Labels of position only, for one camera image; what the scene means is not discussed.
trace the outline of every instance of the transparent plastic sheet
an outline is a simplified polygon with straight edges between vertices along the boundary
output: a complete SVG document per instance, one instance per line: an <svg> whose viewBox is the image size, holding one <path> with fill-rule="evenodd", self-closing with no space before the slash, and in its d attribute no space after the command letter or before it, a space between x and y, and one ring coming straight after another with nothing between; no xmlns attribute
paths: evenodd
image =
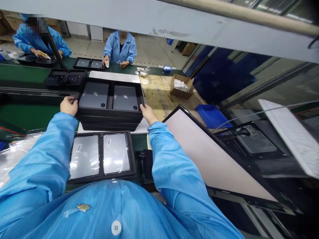
<svg viewBox="0 0 319 239"><path fill-rule="evenodd" d="M0 152L0 188L2 188L10 179L9 172L19 161L30 151L43 132L28 134L24 139L13 141L9 148Z"/></svg>
<svg viewBox="0 0 319 239"><path fill-rule="evenodd" d="M98 135L75 137L70 161L70 180L98 175L99 160Z"/></svg>
<svg viewBox="0 0 319 239"><path fill-rule="evenodd" d="M105 134L103 136L104 174L121 173L130 169L129 146L126 134Z"/></svg>

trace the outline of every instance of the blue plastic bin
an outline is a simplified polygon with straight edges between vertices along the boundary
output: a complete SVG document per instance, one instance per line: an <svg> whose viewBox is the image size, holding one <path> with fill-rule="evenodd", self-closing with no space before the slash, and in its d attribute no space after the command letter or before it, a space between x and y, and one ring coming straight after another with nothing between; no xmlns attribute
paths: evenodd
<svg viewBox="0 0 319 239"><path fill-rule="evenodd" d="M173 41L174 41L174 39L167 39L167 44L172 45Z"/></svg>
<svg viewBox="0 0 319 239"><path fill-rule="evenodd" d="M226 117L216 108L215 105L198 105L195 110L199 113L207 128L215 129L228 120ZM230 122L221 126L221 129L232 128Z"/></svg>

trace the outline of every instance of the black box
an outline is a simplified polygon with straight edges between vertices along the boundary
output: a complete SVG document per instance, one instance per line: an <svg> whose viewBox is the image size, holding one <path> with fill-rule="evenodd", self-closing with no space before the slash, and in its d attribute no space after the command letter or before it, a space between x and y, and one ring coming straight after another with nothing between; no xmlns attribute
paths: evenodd
<svg viewBox="0 0 319 239"><path fill-rule="evenodd" d="M137 123L139 124L140 118L135 117L106 117L106 116L89 116L89 115L77 115L77 119L83 122L100 123L100 122L121 122L121 123Z"/></svg>
<svg viewBox="0 0 319 239"><path fill-rule="evenodd" d="M61 76L60 80L54 79L55 76ZM85 85L86 70L64 70L52 69L45 84L48 89L80 91Z"/></svg>
<svg viewBox="0 0 319 239"><path fill-rule="evenodd" d="M114 131L114 130L128 130L130 132L134 132L137 128L136 127L129 127L129 126L123 126L123 127L120 127L120 126L114 126L114 127L111 127L111 126L99 126L99 125L83 125L82 124L82 128L84 130L90 130L90 131Z"/></svg>
<svg viewBox="0 0 319 239"><path fill-rule="evenodd" d="M79 119L81 116L98 116L98 117L111 117L111 118L123 118L123 121L132 121L140 123L143 119L143 114L140 109L140 104L144 105L143 91L140 83L132 82L122 82L122 81L112 81L98 78L85 78L85 82L99 82L109 84L108 90L108 99L106 109L97 109L89 107L79 107L76 117ZM114 86L123 85L123 86L133 86L136 89L136 96L138 102L138 111L128 111L128 110L114 110L113 107L113 95L114 95ZM84 91L85 84L82 86L82 89L77 98L78 102L81 100L81 96Z"/></svg>
<svg viewBox="0 0 319 239"><path fill-rule="evenodd" d="M17 61L22 65L33 65L42 67L52 66L56 63L56 59L54 59L53 57L51 59L44 59L35 55L25 55L19 57Z"/></svg>
<svg viewBox="0 0 319 239"><path fill-rule="evenodd" d="M128 158L130 163L130 170L123 171L123 172L116 172L116 173L109 173L104 174L104 166L103 166L103 160L104 160L104 154L103 154L103 137L107 134L119 134L124 133L126 135L126 143L128 146ZM99 181L104 179L111 179L111 178L135 178L137 174L136 169L136 162L135 162L135 155L134 155L134 149L133 149L133 143L131 138L131 133L129 131L112 131L112 132L92 132L92 133L77 133L74 137L81 137L81 136L92 136L92 135L98 135L99 141L98 141L98 148L99 148L99 173L92 176L77 178L77 179L71 179L67 181L67 184L76 184L76 183L88 183L93 181ZM71 148L71 156L70 156L70 162L72 159L72 149Z"/></svg>
<svg viewBox="0 0 319 239"><path fill-rule="evenodd" d="M89 61L90 61L88 67L77 66L78 61L81 60L81 59L85 59L85 60L89 60ZM76 60L76 62L75 62L75 64L73 65L73 68L74 68L74 69L82 69L82 70L105 71L105 70L107 69L106 66L105 66L105 64L102 66L102 68L94 68L94 67L91 67L92 62L93 62L93 61L96 61L96 60L99 61L98 59L78 57L77 60Z"/></svg>

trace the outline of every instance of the sticker on smock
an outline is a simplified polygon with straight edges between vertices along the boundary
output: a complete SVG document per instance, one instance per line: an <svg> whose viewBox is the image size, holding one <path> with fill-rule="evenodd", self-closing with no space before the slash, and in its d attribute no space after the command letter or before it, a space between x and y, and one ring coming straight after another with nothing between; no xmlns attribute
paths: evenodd
<svg viewBox="0 0 319 239"><path fill-rule="evenodd" d="M77 211L86 212L88 209L90 209L90 206L88 204L79 204L76 206L76 208L68 210L64 212L64 217L68 218L72 213L75 213Z"/></svg>

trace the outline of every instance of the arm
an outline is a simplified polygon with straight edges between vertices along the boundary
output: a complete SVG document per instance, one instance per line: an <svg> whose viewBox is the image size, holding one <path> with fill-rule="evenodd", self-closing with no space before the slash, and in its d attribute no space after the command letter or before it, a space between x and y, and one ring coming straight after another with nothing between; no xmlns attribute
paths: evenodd
<svg viewBox="0 0 319 239"><path fill-rule="evenodd" d="M199 170L168 131L167 125L158 122L153 112L145 112L149 106L140 107L150 124L154 183L167 205L191 219L203 238L243 238L210 199Z"/></svg>
<svg viewBox="0 0 319 239"><path fill-rule="evenodd" d="M29 45L27 41L24 39L23 30L21 28L19 28L17 30L17 33L13 35L12 37L14 40L14 44L16 45L17 48L19 48L25 53L31 54L30 49L33 49L33 46Z"/></svg>
<svg viewBox="0 0 319 239"><path fill-rule="evenodd" d="M61 36L60 33L58 33L56 30L54 29L50 29L50 33L54 39L54 42L56 44L56 47L60 52L60 54L62 56L71 56L72 55L72 51L71 49L68 47L68 45L66 44L66 42L64 41L63 37Z"/></svg>
<svg viewBox="0 0 319 239"><path fill-rule="evenodd" d="M112 56L112 51L113 51L113 33L109 36L109 38L106 41L106 45L104 47L104 51L103 51L103 56L105 57L106 55L109 56L109 59L111 60L111 56Z"/></svg>
<svg viewBox="0 0 319 239"><path fill-rule="evenodd" d="M132 41L131 41L131 45L130 45L130 48L129 48L129 53L128 53L128 56L127 56L127 61L130 62L130 64L132 64L134 62L134 59L136 57L136 42L135 42L135 39L134 37L132 37Z"/></svg>
<svg viewBox="0 0 319 239"><path fill-rule="evenodd" d="M0 234L11 223L62 195L70 178L70 152L78 121L73 117L77 101L65 98L61 112L50 121L46 132L9 173L0 189Z"/></svg>

